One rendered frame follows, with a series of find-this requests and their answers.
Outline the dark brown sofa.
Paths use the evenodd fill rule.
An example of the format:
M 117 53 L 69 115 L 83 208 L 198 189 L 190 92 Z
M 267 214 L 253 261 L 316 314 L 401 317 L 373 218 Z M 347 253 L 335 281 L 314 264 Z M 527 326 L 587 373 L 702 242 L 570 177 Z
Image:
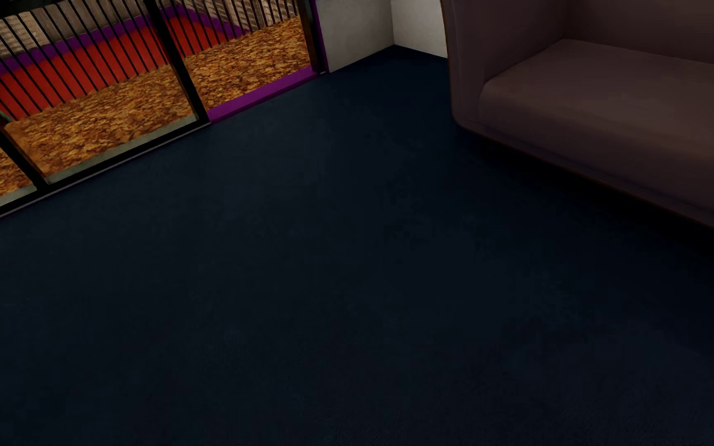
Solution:
M 463 128 L 714 228 L 714 0 L 441 0 Z

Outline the black framed glass door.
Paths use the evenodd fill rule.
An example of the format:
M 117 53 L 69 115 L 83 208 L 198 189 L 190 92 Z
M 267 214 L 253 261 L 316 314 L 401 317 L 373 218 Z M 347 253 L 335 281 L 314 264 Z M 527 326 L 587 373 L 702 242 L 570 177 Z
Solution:
M 32 9 L 60 1 L 0 0 L 0 18 L 17 12 L 12 2 Z M 308 48 L 315 50 L 317 75 L 296 86 L 329 70 L 315 0 L 304 2 L 305 34 Z M 0 115 L 0 218 L 295 87 L 213 120 L 153 2 L 148 13 L 170 57 L 169 67 L 22 120 L 5 123 Z

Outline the black balcony railing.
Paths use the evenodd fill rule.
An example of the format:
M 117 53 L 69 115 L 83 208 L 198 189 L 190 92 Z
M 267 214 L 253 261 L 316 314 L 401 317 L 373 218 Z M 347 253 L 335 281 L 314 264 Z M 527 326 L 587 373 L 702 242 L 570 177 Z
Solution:
M 211 118 L 317 75 L 304 0 L 61 0 L 0 18 L 5 123 L 169 67 L 153 2 Z

